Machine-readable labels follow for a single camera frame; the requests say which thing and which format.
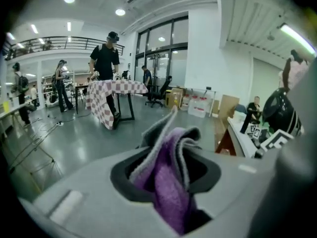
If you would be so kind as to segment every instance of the black railing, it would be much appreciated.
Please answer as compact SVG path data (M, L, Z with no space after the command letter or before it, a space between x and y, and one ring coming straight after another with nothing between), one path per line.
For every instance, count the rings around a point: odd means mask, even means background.
M44 52L49 50L94 50L94 48L106 41L76 37L76 36L50 36L39 39L31 39L10 45L5 42L2 53L6 60L11 60L27 54ZM116 44L119 55L123 55L124 46Z

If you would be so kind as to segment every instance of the glossy floor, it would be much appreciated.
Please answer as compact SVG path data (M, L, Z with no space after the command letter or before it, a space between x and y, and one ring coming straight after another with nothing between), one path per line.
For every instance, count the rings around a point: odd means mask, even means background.
M41 191L87 163L137 147L141 133L170 112L170 109L158 105L153 108L145 106L145 101L145 97L132 97L135 121L121 122L117 130L106 129L85 110L80 100L78 115L76 111L61 114L58 107L31 113L30 120L33 123L25 129L27 135L15 124L6 142L5 156L8 162L11 164L24 148L26 149L13 166L30 153L15 169L9 168L18 195L32 201ZM122 117L129 116L126 96L120 97L120 105ZM63 126L56 126L58 121L64 121ZM214 127L211 118L197 118L179 111L172 127L176 126L197 126L202 133L200 146L214 150ZM30 138L37 140L29 145ZM52 156L55 163L51 163L44 151Z

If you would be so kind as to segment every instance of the woman with backpack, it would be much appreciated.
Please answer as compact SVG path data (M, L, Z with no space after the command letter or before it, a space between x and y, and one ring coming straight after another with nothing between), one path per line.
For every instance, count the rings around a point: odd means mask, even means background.
M13 66L14 70L14 82L15 85L12 87L12 93L14 92L17 97L19 97L19 104L22 105L25 103L25 92L29 89L28 79L22 76L20 72L20 64L16 62ZM30 124L29 114L27 112L26 107L22 107L19 109L19 113L22 121L25 122L25 125Z
M64 107L63 96L65 99L65 103L66 103L67 108L69 110L74 108L73 104L71 104L71 102L68 100L68 96L67 96L64 82L63 82L64 77L62 75L62 73L63 73L62 68L65 64L67 64L67 62L65 60L59 61L57 68L56 68L56 71L55 71L55 78L53 77L54 78L54 85L55 85L55 88L57 89L57 92L58 92L58 104L59 104L59 108L60 108L61 113L67 111L67 109Z

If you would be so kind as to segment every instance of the folded towel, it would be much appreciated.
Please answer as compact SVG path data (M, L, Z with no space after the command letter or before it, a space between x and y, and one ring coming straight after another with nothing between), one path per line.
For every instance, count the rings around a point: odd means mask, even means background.
M154 207L162 218L180 235L197 210L188 192L189 175L183 158L186 145L196 146L198 128L175 128L167 133L177 108L143 133L141 146L154 145L145 160L131 173L129 180L138 188L155 194Z

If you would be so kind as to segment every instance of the pink and white checkered cloth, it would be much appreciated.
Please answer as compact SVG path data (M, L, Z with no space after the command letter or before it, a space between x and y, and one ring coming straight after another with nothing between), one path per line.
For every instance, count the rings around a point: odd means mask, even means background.
M93 81L89 83L87 88L86 108L91 110L94 116L106 126L113 129L113 115L107 104L106 97L112 93L128 94L138 93L144 94L148 90L141 82L131 80L103 80Z

